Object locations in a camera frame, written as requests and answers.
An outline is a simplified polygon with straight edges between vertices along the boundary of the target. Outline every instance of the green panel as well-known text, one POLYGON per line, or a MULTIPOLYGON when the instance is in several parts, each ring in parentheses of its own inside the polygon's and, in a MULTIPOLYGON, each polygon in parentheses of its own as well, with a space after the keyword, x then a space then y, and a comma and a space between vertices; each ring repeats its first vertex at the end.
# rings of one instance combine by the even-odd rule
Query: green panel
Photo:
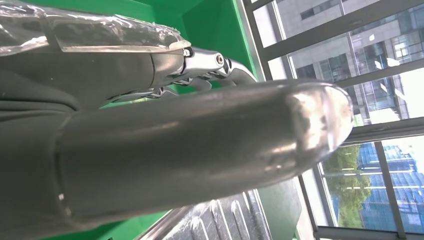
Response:
POLYGON ((153 7, 133 0, 24 0, 55 8, 99 14, 119 14, 146 22, 155 22, 153 7))
POLYGON ((62 236, 45 238, 45 240, 133 240, 144 233, 166 212, 134 217, 126 221, 99 226, 90 231, 82 231, 62 236))
POLYGON ((235 0, 204 0, 182 16, 185 30, 193 46, 219 51, 255 75, 235 4, 235 0))
POLYGON ((177 29, 181 33, 181 36, 188 40, 181 13, 166 6, 158 6, 154 8, 154 14, 156 19, 155 23, 177 29))
POLYGON ((269 231, 274 240, 292 240, 302 212, 296 179, 258 189, 269 231))
POLYGON ((141 3, 151 5, 153 7, 167 7, 172 9, 174 13, 183 14, 194 6, 202 2, 202 0, 135 0, 141 3))

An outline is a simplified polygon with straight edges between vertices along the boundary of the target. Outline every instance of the glass window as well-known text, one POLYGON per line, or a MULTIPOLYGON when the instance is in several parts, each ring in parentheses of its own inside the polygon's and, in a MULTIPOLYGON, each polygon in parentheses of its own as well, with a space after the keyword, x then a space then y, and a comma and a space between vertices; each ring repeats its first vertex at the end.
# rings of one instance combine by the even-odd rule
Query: glass window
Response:
MULTIPOLYGON (((346 14, 364 8, 378 0, 343 0, 346 14)), ((277 0, 253 11, 259 35, 264 47, 300 34, 342 16, 339 0, 277 0)), ((393 21, 396 16, 377 24, 393 21)))
POLYGON ((316 181, 312 169, 309 169, 302 173, 302 177, 316 224, 318 226, 329 226, 329 219, 326 216, 326 211, 324 207, 325 205, 328 205, 328 203, 325 202, 324 198, 321 198, 320 192, 318 190, 319 185, 321 185, 322 182, 316 181))
POLYGON ((354 124, 364 126, 424 117, 424 68, 348 87, 354 124))
POLYGON ((387 54, 382 41, 356 49, 355 57, 360 75, 388 67, 387 54))
POLYGON ((378 21, 372 22, 372 23, 367 24, 365 26, 358 27, 357 29, 352 30, 351 31, 351 34, 352 35, 360 34, 362 32, 371 30, 373 28, 379 27, 381 25, 390 23, 391 21, 395 21, 395 20, 396 20, 396 15, 388 16, 386 18, 383 18, 383 19, 380 19, 378 21))
POLYGON ((319 66, 322 72, 322 80, 324 81, 334 83, 351 77, 346 54, 320 61, 319 66))
POLYGON ((275 1, 253 11, 253 16, 264 48, 283 40, 280 29, 275 1))
POLYGON ((340 147, 321 173, 338 227, 396 231, 373 142, 340 147))
POLYGON ((400 64, 424 58, 423 31, 420 29, 391 39, 395 58, 400 64))
POLYGON ((268 61, 269 70, 273 80, 287 79, 286 71, 284 70, 283 57, 277 57, 268 61))
POLYGON ((403 227, 424 233, 424 136, 382 143, 403 227))
POLYGON ((424 7, 422 5, 400 12, 396 16, 402 33, 424 28, 424 7))
POLYGON ((298 78, 303 78, 303 79, 317 78, 317 76, 315 75, 314 66, 312 66, 312 64, 296 69, 296 75, 298 78))

